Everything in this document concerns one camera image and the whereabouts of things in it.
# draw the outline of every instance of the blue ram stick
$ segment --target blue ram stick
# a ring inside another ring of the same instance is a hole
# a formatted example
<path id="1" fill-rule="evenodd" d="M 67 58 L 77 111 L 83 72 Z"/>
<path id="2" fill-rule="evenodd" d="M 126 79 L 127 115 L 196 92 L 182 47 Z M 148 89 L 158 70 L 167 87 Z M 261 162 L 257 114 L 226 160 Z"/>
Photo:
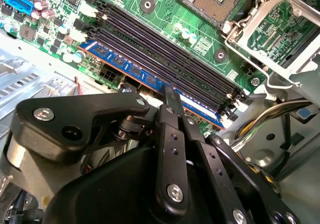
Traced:
<path id="1" fill-rule="evenodd" d="M 96 56 L 106 64 L 112 66 L 113 68 L 124 73 L 125 75 L 130 76 L 131 78 L 135 79 L 144 86 L 154 90 L 155 92 L 161 92 L 163 85 L 172 87 L 168 83 L 158 78 L 157 76 L 154 76 L 145 69 L 133 64 L 131 61 L 125 59 L 123 56 L 116 54 L 115 52 L 103 46 L 97 41 L 91 40 L 87 43 L 82 43 L 80 45 L 80 48 L 85 52 L 88 52 L 91 55 Z M 173 89 L 175 89 L 180 94 L 180 98 L 184 108 L 193 112 L 197 116 L 200 116 L 203 119 L 208 120 L 215 126 L 222 129 L 224 128 L 223 124 L 220 122 L 220 117 L 215 110 L 208 108 L 207 106 L 192 98 L 191 96 L 186 95 L 181 90 L 176 89 L 174 87 Z"/>
<path id="2" fill-rule="evenodd" d="M 9 6 L 18 10 L 21 13 L 31 14 L 34 7 L 33 3 L 29 0 L 4 0 Z"/>

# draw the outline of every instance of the black wire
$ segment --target black wire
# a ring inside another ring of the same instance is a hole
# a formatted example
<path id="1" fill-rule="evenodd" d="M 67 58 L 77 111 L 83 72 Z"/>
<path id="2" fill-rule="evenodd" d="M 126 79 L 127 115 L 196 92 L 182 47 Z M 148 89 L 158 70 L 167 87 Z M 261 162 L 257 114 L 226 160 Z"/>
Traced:
<path id="1" fill-rule="evenodd" d="M 25 200 L 27 192 L 25 190 L 20 191 L 19 195 L 14 201 L 12 210 L 16 210 L 15 215 L 10 216 L 9 224 L 21 224 L 22 214 L 24 210 Z"/>

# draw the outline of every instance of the capacitor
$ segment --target capacitor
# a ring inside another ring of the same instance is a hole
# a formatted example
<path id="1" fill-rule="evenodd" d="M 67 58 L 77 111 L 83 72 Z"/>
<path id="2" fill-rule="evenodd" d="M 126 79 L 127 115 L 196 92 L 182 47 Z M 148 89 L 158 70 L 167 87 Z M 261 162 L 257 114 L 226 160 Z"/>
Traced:
<path id="1" fill-rule="evenodd" d="M 73 55 L 70 54 L 70 53 L 64 53 L 63 56 L 62 56 L 62 60 L 65 63 L 71 63 L 73 61 Z"/>
<path id="2" fill-rule="evenodd" d="M 9 24 L 11 21 L 9 18 L 1 17 L 0 18 L 0 28 L 3 28 L 5 24 Z"/>
<path id="3" fill-rule="evenodd" d="M 72 55 L 72 60 L 75 63 L 80 63 L 82 62 L 86 57 L 86 54 L 82 50 L 77 50 L 73 55 Z"/>
<path id="4" fill-rule="evenodd" d="M 33 10 L 30 15 L 33 19 L 39 20 L 41 18 L 41 11 Z"/>
<path id="5" fill-rule="evenodd" d="M 197 42 L 197 35 L 194 33 L 191 33 L 189 36 L 189 42 L 191 43 L 191 45 L 196 44 Z"/>
<path id="6" fill-rule="evenodd" d="M 20 25 L 15 22 L 5 24 L 3 28 L 7 33 L 16 33 L 20 31 Z"/>
<path id="7" fill-rule="evenodd" d="M 183 28 L 181 31 L 181 36 L 183 39 L 188 39 L 190 37 L 190 31 L 188 28 Z"/>
<path id="8" fill-rule="evenodd" d="M 58 31 L 61 33 L 61 34 L 64 34 L 64 35 L 67 35 L 70 33 L 70 25 L 68 24 L 63 24 L 62 26 L 59 26 L 58 28 Z"/>
<path id="9" fill-rule="evenodd" d="M 54 19 L 56 17 L 56 12 L 53 9 L 43 10 L 41 11 L 41 16 L 46 20 Z"/>
<path id="10" fill-rule="evenodd" d="M 47 10 L 49 8 L 49 2 L 47 0 L 35 0 L 33 6 L 38 11 Z"/>
<path id="11" fill-rule="evenodd" d="M 70 31 L 69 37 L 75 40 L 76 42 L 83 43 L 86 41 L 87 34 L 82 33 L 81 31 L 72 29 Z"/>
<path id="12" fill-rule="evenodd" d="M 175 24 L 173 25 L 173 29 L 174 29 L 176 32 L 178 32 L 178 31 L 181 32 L 182 29 L 183 29 L 183 26 L 182 26 L 181 23 L 177 22 L 177 23 L 175 23 Z"/>

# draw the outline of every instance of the ram module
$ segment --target ram module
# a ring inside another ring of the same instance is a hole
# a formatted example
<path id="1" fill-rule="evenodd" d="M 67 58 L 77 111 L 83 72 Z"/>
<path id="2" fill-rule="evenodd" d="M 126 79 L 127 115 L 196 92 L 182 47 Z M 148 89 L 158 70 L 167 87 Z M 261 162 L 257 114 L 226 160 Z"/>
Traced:
<path id="1" fill-rule="evenodd" d="M 176 86 L 169 85 L 166 81 L 159 78 L 158 75 L 150 73 L 147 66 L 141 67 L 136 65 L 122 55 L 114 52 L 114 48 L 110 49 L 98 41 L 91 40 L 87 43 L 82 43 L 79 48 L 157 93 L 162 91 L 163 85 L 173 87 L 179 93 L 183 107 L 186 110 L 212 123 L 218 128 L 224 128 L 215 110 L 181 91 Z"/>

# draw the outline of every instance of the metal retention bracket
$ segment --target metal retention bracket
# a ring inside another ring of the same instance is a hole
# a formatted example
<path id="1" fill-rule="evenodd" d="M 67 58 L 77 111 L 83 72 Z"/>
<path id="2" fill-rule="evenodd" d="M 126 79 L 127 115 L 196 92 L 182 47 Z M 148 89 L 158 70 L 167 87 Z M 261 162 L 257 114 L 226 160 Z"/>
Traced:
<path id="1" fill-rule="evenodd" d="M 317 53 L 320 49 L 320 42 L 319 38 L 316 38 L 318 42 L 313 41 L 306 51 L 304 51 L 289 67 L 283 68 L 273 60 L 271 60 L 267 54 L 262 50 L 252 50 L 248 47 L 249 38 L 252 36 L 254 31 L 257 29 L 261 21 L 270 13 L 270 11 L 280 2 L 286 1 L 290 3 L 292 6 L 292 13 L 297 17 L 305 17 L 318 27 L 320 27 L 320 12 L 315 10 L 314 8 L 310 7 L 309 5 L 305 4 L 301 0 L 256 0 L 256 3 L 260 3 L 258 6 L 256 5 L 251 9 L 249 15 L 246 19 L 240 20 L 239 22 L 235 23 L 233 29 L 228 33 L 228 36 L 225 39 L 225 44 L 244 58 L 248 63 L 262 72 L 267 78 L 267 86 L 270 88 L 277 88 L 277 89 L 289 89 L 293 85 L 299 87 L 299 82 L 293 82 L 290 80 L 290 76 L 292 74 L 297 74 L 300 72 L 306 71 L 314 71 L 318 65 L 311 61 L 314 57 L 315 53 Z M 276 86 L 271 85 L 269 83 L 270 76 L 267 72 L 262 70 L 258 65 L 253 63 L 248 57 L 243 55 L 239 50 L 237 50 L 233 45 L 238 46 L 239 48 L 246 51 L 252 57 L 256 58 L 264 65 L 272 69 L 274 72 L 279 74 L 283 77 L 286 81 L 291 83 L 288 86 Z"/>

